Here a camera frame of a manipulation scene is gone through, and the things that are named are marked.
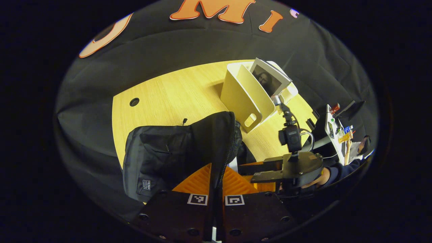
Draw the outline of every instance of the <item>table grommet hole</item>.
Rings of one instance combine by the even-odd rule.
[[[140,102],[139,98],[134,98],[130,101],[129,105],[130,106],[136,106],[136,105],[138,105],[139,102]]]

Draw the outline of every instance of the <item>computer monitor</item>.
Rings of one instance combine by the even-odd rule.
[[[351,121],[351,119],[360,111],[360,109],[364,106],[366,103],[365,100],[362,100],[360,102],[351,102],[344,110],[339,112],[335,118],[348,118],[348,121]]]

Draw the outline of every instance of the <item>desk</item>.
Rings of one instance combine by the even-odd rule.
[[[216,112],[228,111],[220,100],[226,65],[229,63],[253,60],[222,61],[188,67],[159,77],[152,78],[129,88],[113,97],[112,129],[117,157],[121,168],[125,156],[126,139],[133,129],[139,126],[186,125],[197,122]],[[139,98],[136,106],[130,106],[134,98]],[[308,128],[306,120],[316,123],[312,108],[296,95],[287,104],[299,119],[300,127]],[[278,131],[285,119],[277,112],[250,133],[241,128],[243,141],[257,161],[288,153],[287,146],[281,146]],[[308,136],[302,136],[302,144]]]
[[[314,146],[314,148],[317,147],[321,147],[322,145],[328,144],[328,143],[332,143],[333,147],[337,153],[337,156],[339,157],[339,163],[341,163],[342,165],[344,165],[345,163],[345,154],[342,153],[342,144],[345,143],[339,143],[339,135],[335,134],[336,129],[337,129],[337,124],[336,122],[339,122],[340,127],[342,127],[342,123],[339,121],[339,119],[334,119],[334,121],[331,121],[331,119],[333,118],[333,116],[330,113],[331,107],[327,104],[327,109],[326,109],[326,122],[325,122],[325,126],[324,126],[324,130],[327,133],[327,136],[324,137],[323,139],[320,139],[319,141],[317,141],[315,144],[316,146]],[[330,123],[333,127],[333,135],[334,138],[331,137],[331,132],[330,132],[330,128],[328,123]]]

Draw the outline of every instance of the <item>photo of person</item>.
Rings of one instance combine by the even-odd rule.
[[[282,84],[270,73],[268,73],[258,65],[255,66],[254,70],[252,71],[252,74],[258,80],[261,86],[264,88],[268,96],[272,96]]]

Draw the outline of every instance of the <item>black backpack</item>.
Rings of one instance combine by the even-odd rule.
[[[172,190],[209,163],[210,187],[220,188],[226,165],[238,155],[241,140],[233,112],[214,113],[188,126],[137,127],[126,141],[124,191],[147,202],[158,190]]]

